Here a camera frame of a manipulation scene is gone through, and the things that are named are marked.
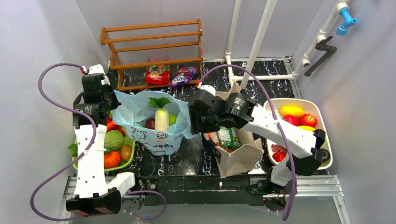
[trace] green basket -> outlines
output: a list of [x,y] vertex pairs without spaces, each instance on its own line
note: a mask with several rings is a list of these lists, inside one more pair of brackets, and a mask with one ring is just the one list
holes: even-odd
[[[124,144],[129,144],[129,145],[132,146],[131,158],[129,158],[128,162],[126,162],[124,165],[119,166],[119,167],[110,168],[110,169],[105,169],[105,172],[107,172],[107,171],[112,171],[112,170],[117,170],[117,169],[123,169],[123,168],[125,168],[125,167],[131,165],[132,160],[134,159],[134,154],[135,154],[135,140],[125,137],[125,138],[124,138]],[[78,170],[77,163],[74,163],[74,164],[73,164],[73,167],[74,167],[76,170]]]

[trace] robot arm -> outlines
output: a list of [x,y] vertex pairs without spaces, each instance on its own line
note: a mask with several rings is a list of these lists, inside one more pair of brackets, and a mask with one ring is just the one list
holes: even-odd
[[103,67],[98,64],[89,68],[82,77],[83,93],[73,103],[73,109],[91,116],[96,123],[96,138],[89,151],[84,151],[92,137],[90,121],[73,114],[73,125],[77,137],[78,154],[84,153],[78,161],[77,183],[74,198],[66,202],[66,209],[79,216],[117,214],[120,211],[122,196],[135,185],[134,174],[118,174],[106,184],[103,168],[106,120],[118,102]]
[[[219,130],[219,126],[235,127],[268,138],[284,145],[276,123],[285,132],[295,160],[296,174],[312,175],[322,164],[322,152],[318,151],[325,141],[325,132],[314,132],[298,128],[284,120],[275,121],[272,114],[243,93],[231,93],[228,99],[214,96],[212,86],[202,85],[190,100],[191,132],[207,133]],[[265,188],[282,189],[291,180],[289,155],[274,166],[268,175]]]

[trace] white basket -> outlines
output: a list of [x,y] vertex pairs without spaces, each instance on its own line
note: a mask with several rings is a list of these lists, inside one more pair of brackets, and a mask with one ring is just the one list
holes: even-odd
[[[305,111],[305,113],[311,113],[317,118],[318,123],[316,124],[316,128],[320,128],[326,132],[326,139],[325,139],[325,142],[321,148],[326,149],[330,153],[330,159],[328,161],[322,163],[322,165],[318,168],[318,170],[329,168],[331,166],[331,164],[333,163],[332,149],[330,147],[329,137],[327,135],[325,123],[323,122],[323,118],[322,118],[322,115],[320,114],[318,106],[316,106],[311,101],[303,100],[303,99],[276,98],[276,99],[271,99],[271,101],[272,101],[272,104],[274,105],[275,113],[276,113],[276,116],[278,117],[278,119],[282,118],[282,115],[279,112],[279,109],[282,106],[299,106]],[[265,102],[264,108],[271,113],[271,109],[269,107],[268,101]],[[271,149],[272,144],[276,144],[276,143],[267,139],[267,149],[268,149],[269,160],[271,160],[271,162],[273,164],[277,165],[278,162],[276,162],[274,160],[274,158],[272,158],[272,155],[274,154]]]

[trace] cherry tomato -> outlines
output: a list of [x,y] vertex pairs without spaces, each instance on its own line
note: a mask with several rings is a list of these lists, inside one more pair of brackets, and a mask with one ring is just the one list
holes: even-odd
[[274,160],[276,161],[276,162],[281,162],[284,158],[285,158],[285,154],[284,153],[281,153],[281,152],[277,152],[277,153],[274,153],[273,155],[272,155],[272,158],[274,158]]

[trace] purple tube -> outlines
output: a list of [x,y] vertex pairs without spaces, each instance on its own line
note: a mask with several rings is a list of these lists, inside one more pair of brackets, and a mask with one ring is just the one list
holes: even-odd
[[[80,111],[73,110],[73,109],[71,109],[71,108],[69,108],[69,107],[66,107],[66,106],[64,106],[64,105],[62,105],[62,104],[59,104],[59,103],[55,102],[54,100],[50,99],[50,98],[44,93],[44,91],[42,90],[42,80],[44,79],[44,76],[47,74],[47,72],[49,72],[49,70],[51,70],[51,69],[53,69],[53,68],[56,68],[56,67],[59,67],[59,66],[64,66],[64,65],[77,67],[77,68],[80,68],[81,70],[83,69],[82,66],[77,65],[77,64],[71,64],[71,63],[58,63],[58,64],[51,65],[51,66],[49,66],[46,70],[44,70],[44,71],[41,73],[40,78],[38,79],[38,90],[39,90],[39,92],[41,93],[41,95],[42,95],[48,102],[52,103],[53,105],[55,105],[55,106],[57,106],[57,107],[60,107],[60,108],[62,108],[62,109],[65,109],[65,110],[67,110],[67,111],[73,112],[73,113],[78,113],[78,114],[80,114],[80,115],[86,117],[86,118],[90,121],[90,123],[92,124],[92,127],[93,127],[93,134],[92,134],[91,140],[89,141],[89,143],[88,143],[88,145],[87,145],[87,147],[86,147],[86,149],[85,149],[85,150],[89,150],[89,148],[90,148],[91,145],[93,144],[93,141],[95,140],[95,137],[96,137],[96,124],[95,124],[95,121],[94,121],[89,115],[87,115],[87,114],[85,114],[85,113],[82,113],[82,112],[80,112]],[[81,153],[81,154],[78,155],[77,158],[75,158],[73,161],[71,161],[71,162],[70,162],[69,164],[67,164],[65,167],[63,167],[62,169],[60,169],[58,172],[54,173],[52,176],[50,176],[50,177],[47,178],[45,181],[43,181],[40,185],[37,186],[37,188],[33,191],[32,196],[30,197],[30,207],[32,208],[32,210],[33,210],[36,214],[38,214],[39,216],[41,216],[41,217],[43,217],[43,218],[45,218],[45,219],[47,219],[47,220],[56,221],[56,222],[69,221],[69,220],[73,220],[73,219],[76,219],[76,218],[79,218],[79,217],[80,217],[80,216],[75,216],[75,217],[70,217],[70,218],[53,218],[53,217],[46,216],[45,214],[43,214],[43,213],[41,213],[39,210],[37,210],[37,208],[36,208],[36,206],[35,206],[35,196],[36,196],[37,192],[38,192],[46,183],[50,182],[50,181],[51,181],[52,179],[54,179],[56,176],[58,176],[59,174],[61,174],[61,172],[65,171],[67,168],[71,167],[74,163],[76,163],[76,162],[77,162],[79,159],[81,159],[81,157],[83,157],[83,156],[84,156],[84,153]]]
[[154,219],[159,218],[166,210],[166,198],[165,198],[165,196],[163,194],[159,193],[159,192],[152,191],[152,190],[132,191],[132,192],[126,193],[126,195],[137,195],[137,194],[141,194],[141,193],[151,193],[151,194],[156,194],[156,195],[160,196],[163,199],[163,209],[162,209],[162,211],[158,215],[153,217],[153,218],[149,218],[147,216],[143,216],[143,215],[134,213],[133,211],[130,211],[130,210],[127,210],[127,209],[125,209],[125,211],[131,213],[134,216],[137,216],[139,218],[145,219],[145,220],[154,220]]

